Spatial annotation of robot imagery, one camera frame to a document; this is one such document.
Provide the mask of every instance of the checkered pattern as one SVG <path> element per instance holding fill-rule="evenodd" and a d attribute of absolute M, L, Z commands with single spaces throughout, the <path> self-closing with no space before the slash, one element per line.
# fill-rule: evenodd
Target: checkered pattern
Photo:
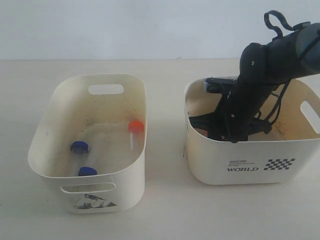
<path fill-rule="evenodd" d="M 276 160 L 270 159 L 263 170 L 288 170 L 295 160 L 295 158 Z"/>

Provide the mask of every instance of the table surface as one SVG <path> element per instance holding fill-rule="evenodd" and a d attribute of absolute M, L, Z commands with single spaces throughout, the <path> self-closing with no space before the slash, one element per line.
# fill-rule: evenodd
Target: table surface
<path fill-rule="evenodd" d="M 72 214 L 30 169 L 28 150 L 57 85 L 103 73 L 130 73 L 145 81 L 145 192 L 126 211 Z M 255 185 L 206 185 L 183 158 L 186 85 L 238 73 L 238 59 L 0 61 L 0 239 L 318 240 L 319 153 L 294 180 Z M 320 95 L 317 78 L 301 80 Z"/>

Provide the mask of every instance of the test tube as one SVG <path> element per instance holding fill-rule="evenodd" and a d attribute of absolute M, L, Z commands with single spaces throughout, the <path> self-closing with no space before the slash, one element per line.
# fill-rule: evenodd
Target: test tube
<path fill-rule="evenodd" d="M 144 131 L 144 125 L 140 121 L 132 121 L 129 123 L 129 133 L 130 133 L 130 150 L 135 148 L 135 145 L 141 140 L 139 137 L 141 133 Z"/>
<path fill-rule="evenodd" d="M 71 144 L 71 156 L 70 161 L 72 164 L 71 175 L 77 176 L 79 166 L 82 166 L 85 163 L 89 145 L 84 141 L 75 141 Z"/>
<path fill-rule="evenodd" d="M 88 157 L 79 169 L 78 176 L 92 176 L 98 174 L 95 166 L 97 165 L 97 160 L 104 150 L 105 138 L 106 134 L 104 132 L 98 133 L 94 136 Z"/>

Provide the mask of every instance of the white wall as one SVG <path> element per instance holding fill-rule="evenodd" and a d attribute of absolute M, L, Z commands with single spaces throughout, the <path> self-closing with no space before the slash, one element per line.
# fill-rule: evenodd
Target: white wall
<path fill-rule="evenodd" d="M 319 0 L 0 0 L 0 59 L 238 58 L 272 9 L 320 22 Z"/>

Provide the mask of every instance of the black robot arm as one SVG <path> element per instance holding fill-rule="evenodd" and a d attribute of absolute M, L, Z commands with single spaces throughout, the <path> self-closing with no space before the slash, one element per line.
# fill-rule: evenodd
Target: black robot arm
<path fill-rule="evenodd" d="M 292 33 L 283 36 L 280 28 L 270 23 L 269 15 L 277 17 Z M 275 10 L 265 13 L 264 21 L 277 36 L 266 45 L 251 43 L 244 49 L 239 76 L 204 81 L 207 92 L 220 93 L 222 97 L 214 112 L 189 120 L 194 128 L 206 130 L 208 138 L 236 143 L 259 132 L 268 134 L 290 81 L 320 73 L 320 23 L 303 22 L 291 27 Z M 261 115 L 260 108 L 280 85 L 283 88 L 272 111 L 265 119 L 255 117 Z M 270 121 L 276 111 L 275 119 Z"/>

